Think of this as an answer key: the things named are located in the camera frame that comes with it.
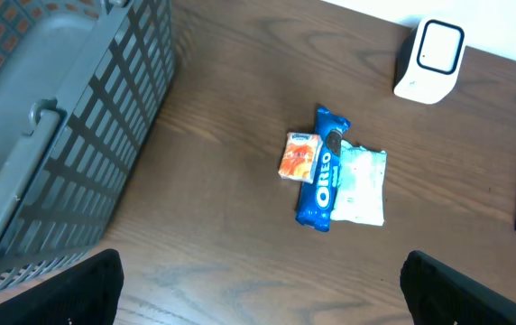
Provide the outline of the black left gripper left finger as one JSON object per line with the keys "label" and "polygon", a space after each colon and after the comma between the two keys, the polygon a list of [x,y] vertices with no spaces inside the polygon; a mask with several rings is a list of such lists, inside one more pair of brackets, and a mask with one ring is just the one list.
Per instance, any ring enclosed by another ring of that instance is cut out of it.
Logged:
{"label": "black left gripper left finger", "polygon": [[0,304],[0,325],[112,325],[124,285],[119,253],[104,250]]}

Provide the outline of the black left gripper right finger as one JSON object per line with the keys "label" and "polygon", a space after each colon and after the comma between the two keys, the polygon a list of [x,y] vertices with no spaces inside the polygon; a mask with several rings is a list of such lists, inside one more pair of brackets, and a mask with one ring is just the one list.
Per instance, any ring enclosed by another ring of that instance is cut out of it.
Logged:
{"label": "black left gripper right finger", "polygon": [[516,302],[418,250],[403,264],[400,287],[416,324],[516,324]]}

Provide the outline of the mint green tissue pack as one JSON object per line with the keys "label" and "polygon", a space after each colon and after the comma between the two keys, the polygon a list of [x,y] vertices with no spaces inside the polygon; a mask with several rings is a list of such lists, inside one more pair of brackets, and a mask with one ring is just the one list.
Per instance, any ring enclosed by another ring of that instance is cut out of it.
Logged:
{"label": "mint green tissue pack", "polygon": [[387,153],[341,141],[336,199],[330,218],[381,227]]}

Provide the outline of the blue Oreo cookie pack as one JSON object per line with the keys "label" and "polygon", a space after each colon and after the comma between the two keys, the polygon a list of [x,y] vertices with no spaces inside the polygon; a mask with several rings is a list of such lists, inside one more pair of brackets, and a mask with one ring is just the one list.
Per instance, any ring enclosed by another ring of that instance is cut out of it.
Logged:
{"label": "blue Oreo cookie pack", "polygon": [[314,181],[301,186],[296,221],[317,231],[328,232],[331,212],[336,200],[340,171],[341,142],[350,122],[319,106],[316,112],[315,133],[322,146],[314,172]]}

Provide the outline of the orange tissue pack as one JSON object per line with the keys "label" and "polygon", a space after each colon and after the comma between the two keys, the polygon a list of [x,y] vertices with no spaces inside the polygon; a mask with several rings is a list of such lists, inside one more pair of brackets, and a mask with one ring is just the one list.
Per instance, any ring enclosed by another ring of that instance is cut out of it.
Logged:
{"label": "orange tissue pack", "polygon": [[283,179],[312,183],[321,147],[320,135],[287,133],[278,174]]}

